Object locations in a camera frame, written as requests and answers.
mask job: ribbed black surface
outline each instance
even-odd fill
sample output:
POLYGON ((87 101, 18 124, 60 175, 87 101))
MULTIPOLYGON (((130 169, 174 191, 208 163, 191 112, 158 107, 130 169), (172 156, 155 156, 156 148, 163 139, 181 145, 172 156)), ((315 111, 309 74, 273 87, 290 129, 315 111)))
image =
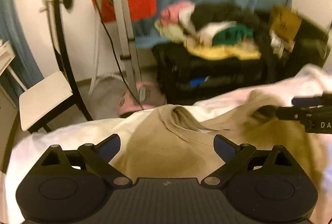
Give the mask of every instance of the ribbed black surface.
POLYGON ((140 179, 116 190, 106 205, 77 224, 254 224, 228 203, 220 190, 197 179, 140 179))

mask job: white table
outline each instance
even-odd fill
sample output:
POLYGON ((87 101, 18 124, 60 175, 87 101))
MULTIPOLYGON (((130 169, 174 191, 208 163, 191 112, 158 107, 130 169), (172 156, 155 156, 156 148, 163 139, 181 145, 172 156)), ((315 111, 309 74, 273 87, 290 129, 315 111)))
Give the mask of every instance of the white table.
POLYGON ((15 53, 10 45, 10 42, 7 41, 6 43, 0 46, 0 75, 7 69, 9 73, 13 76, 16 82, 22 87, 24 91, 27 91, 26 86, 22 83, 22 81, 18 78, 12 67, 9 65, 12 60, 15 58, 15 53))

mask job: white table leg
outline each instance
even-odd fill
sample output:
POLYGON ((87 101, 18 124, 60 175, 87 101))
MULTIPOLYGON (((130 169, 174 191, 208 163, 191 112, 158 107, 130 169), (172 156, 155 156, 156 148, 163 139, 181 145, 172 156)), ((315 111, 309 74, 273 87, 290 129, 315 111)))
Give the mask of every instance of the white table leg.
POLYGON ((16 80, 16 82, 20 85, 20 87, 22 87, 22 89, 24 91, 28 91, 28 89, 25 87, 25 85, 21 82, 21 80, 18 78, 18 76, 16 75, 16 73, 14 72, 14 70, 12 69, 11 66, 7 67, 7 70, 9 70, 10 74, 12 75, 12 77, 16 80))

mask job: white blanket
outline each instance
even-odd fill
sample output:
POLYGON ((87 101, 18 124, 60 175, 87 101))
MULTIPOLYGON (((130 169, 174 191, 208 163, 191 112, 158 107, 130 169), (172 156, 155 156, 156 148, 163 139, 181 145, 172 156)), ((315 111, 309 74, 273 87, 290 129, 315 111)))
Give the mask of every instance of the white blanket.
MULTIPOLYGON (((332 77, 329 77, 317 67, 307 65, 295 78, 273 85, 235 90, 210 100, 198 102, 194 106, 186 106, 186 108, 198 121, 208 120, 243 104, 251 90, 255 88, 260 88, 267 93, 274 93, 284 100, 285 105, 291 105, 291 99, 294 96, 318 95, 323 91, 332 91, 332 77)), ((117 133, 121 139, 121 149, 112 160, 115 161, 126 151, 128 139, 136 127, 151 112, 152 110, 136 112, 127 119, 116 118, 87 122, 62 128, 48 135, 33 134, 22 140, 12 151, 6 177, 9 224, 19 224, 24 221, 16 203, 16 189, 50 145, 60 144, 63 150, 74 150, 84 143, 98 144, 113 133, 117 133)), ((326 141, 332 162, 332 135, 321 135, 321 137, 326 141)), ((324 178, 325 188, 332 192, 332 178, 329 175, 332 175, 332 165, 326 170, 324 178)), ((326 224, 331 218, 328 214, 326 212, 322 217, 313 216, 314 223, 326 224)))

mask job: vacuum hose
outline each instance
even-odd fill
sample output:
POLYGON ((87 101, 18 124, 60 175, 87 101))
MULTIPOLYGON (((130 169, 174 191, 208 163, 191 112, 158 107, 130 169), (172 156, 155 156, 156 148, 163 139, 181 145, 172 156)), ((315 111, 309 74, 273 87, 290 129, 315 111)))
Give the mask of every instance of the vacuum hose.
MULTIPOLYGON (((96 4, 101 6, 101 0, 96 0, 96 4)), ((98 10, 95 8, 95 54, 94 54, 94 64, 93 64, 93 74, 91 78, 90 90, 89 95, 92 94, 93 90, 96 88, 99 82, 113 78, 115 80, 119 80, 123 82, 121 75, 116 73, 105 73, 102 76, 98 77, 98 67, 99 67, 99 52, 100 52, 100 44, 99 44, 99 33, 100 33, 100 15, 98 10)))

